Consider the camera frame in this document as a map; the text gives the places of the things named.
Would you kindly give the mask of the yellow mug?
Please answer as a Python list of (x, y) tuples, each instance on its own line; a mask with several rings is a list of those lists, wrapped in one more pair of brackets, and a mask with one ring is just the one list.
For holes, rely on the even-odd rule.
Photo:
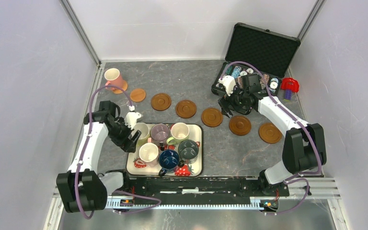
[(148, 138), (150, 137), (150, 128), (145, 123), (137, 123), (134, 126), (134, 131), (141, 132), (141, 135), (139, 136), (139, 139), (137, 142), (137, 147), (140, 148), (142, 145), (148, 142)]

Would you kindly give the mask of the dark wooden coaster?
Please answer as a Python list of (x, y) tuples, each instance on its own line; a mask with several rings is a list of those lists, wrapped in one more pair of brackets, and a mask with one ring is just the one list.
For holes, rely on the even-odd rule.
[(197, 107), (193, 101), (181, 100), (177, 103), (175, 111), (179, 117), (188, 119), (196, 114)]
[(171, 106), (172, 100), (168, 94), (158, 93), (152, 97), (150, 103), (154, 110), (165, 111)]
[(229, 129), (237, 136), (245, 136), (251, 131), (252, 124), (247, 117), (236, 115), (230, 119)]
[(201, 114), (201, 121), (207, 127), (218, 127), (223, 121), (223, 115), (216, 108), (207, 108)]
[(273, 123), (264, 123), (259, 127), (259, 137), (268, 144), (278, 143), (282, 133)]

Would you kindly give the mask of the small light wooden coaster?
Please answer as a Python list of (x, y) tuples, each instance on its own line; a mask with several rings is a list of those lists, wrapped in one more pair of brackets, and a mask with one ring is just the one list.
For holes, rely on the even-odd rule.
[(133, 89), (130, 93), (130, 99), (133, 102), (139, 103), (144, 101), (146, 98), (146, 91), (142, 88)]

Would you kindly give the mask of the light cork coaster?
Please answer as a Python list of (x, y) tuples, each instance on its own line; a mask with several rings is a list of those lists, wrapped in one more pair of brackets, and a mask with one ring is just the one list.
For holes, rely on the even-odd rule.
[(118, 83), (116, 87), (112, 88), (112, 92), (114, 94), (121, 94), (125, 92), (127, 88), (128, 88), (128, 83), (125, 80), (123, 80), (122, 82)]

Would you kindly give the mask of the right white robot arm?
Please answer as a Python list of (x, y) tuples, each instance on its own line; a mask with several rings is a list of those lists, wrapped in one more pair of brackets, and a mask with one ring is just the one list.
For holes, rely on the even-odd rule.
[(270, 88), (261, 88), (259, 83), (244, 84), (240, 87), (231, 76), (217, 80), (223, 92), (219, 100), (223, 115), (233, 118), (232, 111), (247, 115), (255, 110), (268, 118), (284, 137), (282, 159), (259, 175), (258, 191), (271, 195), (277, 184), (289, 183), (304, 175), (318, 175), (326, 163), (324, 130), (318, 123), (310, 124), (299, 118), (271, 94)]

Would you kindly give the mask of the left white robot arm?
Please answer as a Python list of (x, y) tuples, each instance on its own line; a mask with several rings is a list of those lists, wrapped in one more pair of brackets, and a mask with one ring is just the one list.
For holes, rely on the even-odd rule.
[(122, 170), (113, 170), (99, 177), (99, 157), (106, 138), (123, 152), (136, 151), (141, 131), (134, 130), (143, 115), (129, 106), (125, 117), (111, 101), (101, 101), (99, 109), (84, 118), (83, 138), (78, 152), (66, 172), (58, 174), (56, 184), (64, 209), (68, 213), (103, 210), (107, 197), (116, 191), (126, 195), (131, 182)]

